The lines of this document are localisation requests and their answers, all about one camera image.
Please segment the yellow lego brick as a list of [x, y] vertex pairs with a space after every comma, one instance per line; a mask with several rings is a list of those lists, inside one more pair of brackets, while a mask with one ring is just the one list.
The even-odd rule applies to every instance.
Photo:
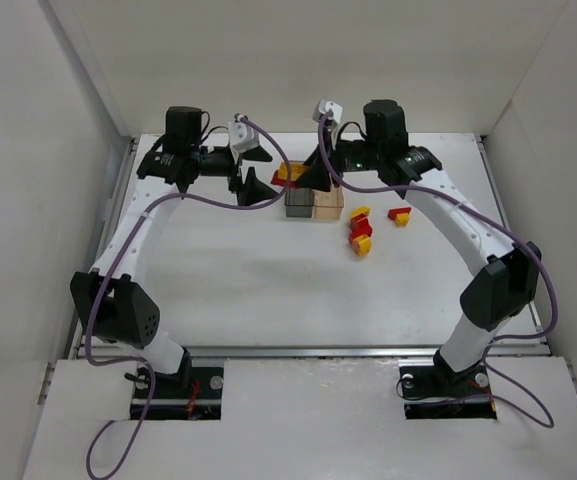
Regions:
[[395, 215], [394, 222], [397, 227], [405, 227], [408, 225], [410, 215], [408, 213], [399, 213]]
[[279, 174], [280, 178], [285, 178], [287, 181], [296, 181], [307, 170], [308, 166], [304, 165], [303, 163], [291, 162], [289, 166], [287, 166], [285, 163], [282, 163], [275, 172]]

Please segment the red curved lego brick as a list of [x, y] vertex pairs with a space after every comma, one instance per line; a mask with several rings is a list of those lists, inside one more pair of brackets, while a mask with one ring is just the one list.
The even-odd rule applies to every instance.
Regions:
[[393, 208], [388, 211], [388, 218], [390, 220], [395, 220], [398, 215], [409, 215], [411, 211], [411, 207]]

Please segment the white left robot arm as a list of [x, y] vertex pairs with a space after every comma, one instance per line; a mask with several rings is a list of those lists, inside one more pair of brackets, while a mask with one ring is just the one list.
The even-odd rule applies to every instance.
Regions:
[[98, 339], [123, 347], [124, 360], [142, 362], [148, 383], [164, 380], [186, 387], [191, 355], [161, 328], [160, 309], [142, 285], [167, 223], [184, 200], [211, 202], [189, 191], [201, 176], [225, 179], [237, 197], [235, 210], [261, 209], [281, 197], [259, 181], [253, 169], [241, 171], [244, 159], [271, 161], [260, 142], [265, 132], [238, 114], [227, 126], [226, 145], [208, 147], [206, 115], [195, 107], [167, 110], [165, 132], [144, 154], [128, 207], [111, 240], [89, 270], [78, 271], [71, 279], [85, 355], [94, 366], [105, 363], [92, 352], [92, 341]]

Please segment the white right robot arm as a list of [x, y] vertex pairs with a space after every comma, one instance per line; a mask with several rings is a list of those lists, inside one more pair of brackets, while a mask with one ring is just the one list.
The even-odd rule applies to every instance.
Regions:
[[314, 109], [318, 145], [297, 184], [327, 191], [346, 173], [374, 171], [422, 213], [457, 251], [472, 275], [459, 298], [462, 315], [433, 358], [432, 378], [448, 388], [474, 371], [485, 348], [533, 301], [541, 252], [532, 242], [481, 214], [459, 192], [440, 160], [409, 141], [403, 108], [394, 100], [372, 100], [363, 108], [359, 140], [341, 137], [342, 107], [321, 100]]

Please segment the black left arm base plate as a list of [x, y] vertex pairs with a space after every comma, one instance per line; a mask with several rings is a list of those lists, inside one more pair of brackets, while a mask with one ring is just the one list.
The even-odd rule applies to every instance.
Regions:
[[129, 405], [131, 420], [164, 421], [213, 421], [220, 420], [225, 369], [218, 366], [193, 366], [187, 383], [156, 373], [155, 389], [149, 406], [149, 372], [145, 366], [135, 374], [125, 373], [124, 378], [134, 384]]

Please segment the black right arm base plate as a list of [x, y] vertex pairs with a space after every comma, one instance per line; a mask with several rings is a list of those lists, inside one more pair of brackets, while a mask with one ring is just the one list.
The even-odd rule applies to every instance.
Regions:
[[401, 366], [396, 393], [404, 401], [407, 420], [497, 419], [482, 364], [453, 378], [435, 365]]

